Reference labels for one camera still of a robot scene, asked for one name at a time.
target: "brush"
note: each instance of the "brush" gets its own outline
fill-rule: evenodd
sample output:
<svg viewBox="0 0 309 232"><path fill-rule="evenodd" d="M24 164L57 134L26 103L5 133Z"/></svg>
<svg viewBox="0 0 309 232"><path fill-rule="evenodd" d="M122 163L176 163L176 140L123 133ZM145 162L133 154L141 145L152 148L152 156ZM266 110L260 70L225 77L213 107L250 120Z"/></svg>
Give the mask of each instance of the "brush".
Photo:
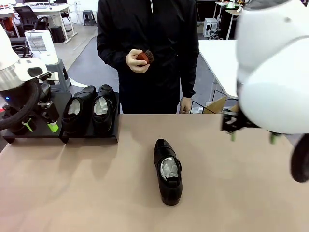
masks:
<svg viewBox="0 0 309 232"><path fill-rule="evenodd" d="M147 50L146 52L142 52L137 56L138 60L145 60L147 64L151 64L154 61L154 55L150 50Z"/></svg>

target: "crumpled white paper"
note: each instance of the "crumpled white paper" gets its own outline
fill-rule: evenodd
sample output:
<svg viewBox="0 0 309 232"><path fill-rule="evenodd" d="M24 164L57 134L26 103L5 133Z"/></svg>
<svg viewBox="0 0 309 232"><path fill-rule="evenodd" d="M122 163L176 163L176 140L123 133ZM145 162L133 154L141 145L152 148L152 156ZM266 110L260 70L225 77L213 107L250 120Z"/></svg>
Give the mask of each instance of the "crumpled white paper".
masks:
<svg viewBox="0 0 309 232"><path fill-rule="evenodd" d="M96 115L107 114L108 105L105 98L99 98L96 100L94 111Z"/></svg>
<svg viewBox="0 0 309 232"><path fill-rule="evenodd" d="M178 167L173 157L168 157L162 161L160 172L165 180L171 177L178 177Z"/></svg>
<svg viewBox="0 0 309 232"><path fill-rule="evenodd" d="M69 106L69 111L68 114L72 115L78 115L79 111L81 110L81 105L79 104L79 101L77 99L74 99L71 103L71 105Z"/></svg>

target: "sleeve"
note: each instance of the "sleeve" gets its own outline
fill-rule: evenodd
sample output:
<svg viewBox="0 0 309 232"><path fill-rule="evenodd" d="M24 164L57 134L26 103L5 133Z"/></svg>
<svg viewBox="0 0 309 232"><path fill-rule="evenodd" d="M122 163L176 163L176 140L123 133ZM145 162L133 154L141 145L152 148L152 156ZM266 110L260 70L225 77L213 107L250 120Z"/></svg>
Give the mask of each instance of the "sleeve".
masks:
<svg viewBox="0 0 309 232"><path fill-rule="evenodd" d="M113 38L115 25L112 20L111 11L106 0L98 2L98 36L97 50L100 58L115 69L126 67L126 53L119 51L119 42Z"/></svg>
<svg viewBox="0 0 309 232"><path fill-rule="evenodd" d="M185 8L186 16L181 35L181 43L178 52L180 79L182 83L183 96L191 98L195 91L193 90L198 51L198 37L197 37L197 16L195 10L195 1L187 0L188 7Z"/></svg>

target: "person's left hand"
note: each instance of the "person's left hand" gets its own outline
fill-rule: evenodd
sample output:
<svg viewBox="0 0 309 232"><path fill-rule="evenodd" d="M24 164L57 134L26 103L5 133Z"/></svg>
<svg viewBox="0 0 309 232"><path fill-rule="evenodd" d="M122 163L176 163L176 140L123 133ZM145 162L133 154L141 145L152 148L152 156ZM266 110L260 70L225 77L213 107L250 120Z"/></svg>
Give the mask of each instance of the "person's left hand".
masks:
<svg viewBox="0 0 309 232"><path fill-rule="evenodd" d="M180 111L179 114L188 114L191 110L192 100L191 98L183 97L180 100Z"/></svg>

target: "gray stool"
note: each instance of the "gray stool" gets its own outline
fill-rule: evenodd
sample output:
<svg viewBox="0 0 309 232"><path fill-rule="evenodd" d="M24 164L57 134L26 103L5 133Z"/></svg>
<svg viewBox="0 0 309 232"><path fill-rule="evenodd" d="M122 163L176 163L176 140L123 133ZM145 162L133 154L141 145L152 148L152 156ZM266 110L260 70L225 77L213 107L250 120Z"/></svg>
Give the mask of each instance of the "gray stool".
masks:
<svg viewBox="0 0 309 232"><path fill-rule="evenodd" d="M96 23L92 10L84 10L83 19L84 19L84 26L86 26L86 24L94 26Z"/></svg>
<svg viewBox="0 0 309 232"><path fill-rule="evenodd" d="M55 64L47 64L47 70L51 72L57 72L59 77L59 84L55 85L54 81L47 81L51 84L52 90L62 90L62 92L68 92L69 86L71 85L71 81L67 74L67 70L64 67L64 64L61 59L58 59L58 63Z"/></svg>

